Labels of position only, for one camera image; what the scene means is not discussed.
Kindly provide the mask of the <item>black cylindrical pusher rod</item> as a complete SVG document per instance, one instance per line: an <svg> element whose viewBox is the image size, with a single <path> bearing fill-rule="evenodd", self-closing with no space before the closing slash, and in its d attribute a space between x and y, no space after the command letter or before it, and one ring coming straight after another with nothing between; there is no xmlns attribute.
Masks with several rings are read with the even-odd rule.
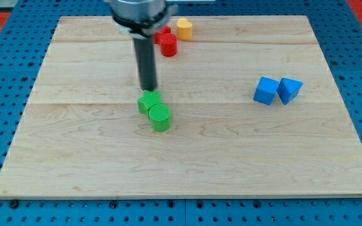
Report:
<svg viewBox="0 0 362 226"><path fill-rule="evenodd" d="M134 38L133 44L140 87L142 90L153 91L157 87L153 36L148 36L145 39Z"/></svg>

